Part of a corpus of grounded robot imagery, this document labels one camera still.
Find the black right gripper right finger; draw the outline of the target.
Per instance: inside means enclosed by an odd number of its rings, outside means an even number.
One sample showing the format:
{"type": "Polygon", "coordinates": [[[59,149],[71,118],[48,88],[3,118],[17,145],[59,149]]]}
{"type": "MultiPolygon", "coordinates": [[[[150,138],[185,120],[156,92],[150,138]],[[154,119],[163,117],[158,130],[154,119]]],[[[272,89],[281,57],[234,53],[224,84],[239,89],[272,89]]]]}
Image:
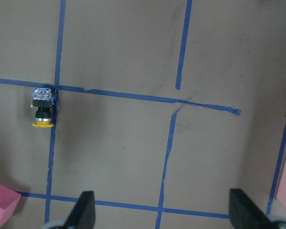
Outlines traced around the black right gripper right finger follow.
{"type": "Polygon", "coordinates": [[[229,219],[234,229],[277,229],[240,188],[229,191],[229,219]]]}

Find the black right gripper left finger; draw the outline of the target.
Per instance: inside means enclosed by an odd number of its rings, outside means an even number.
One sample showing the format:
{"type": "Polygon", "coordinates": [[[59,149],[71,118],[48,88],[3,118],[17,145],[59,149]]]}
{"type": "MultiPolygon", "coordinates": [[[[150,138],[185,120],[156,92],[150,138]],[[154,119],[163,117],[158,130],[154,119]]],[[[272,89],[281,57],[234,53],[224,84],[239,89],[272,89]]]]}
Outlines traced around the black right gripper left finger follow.
{"type": "Polygon", "coordinates": [[[93,229],[95,225],[95,199],[93,191],[81,193],[71,213],[67,217],[64,229],[93,229]]]}

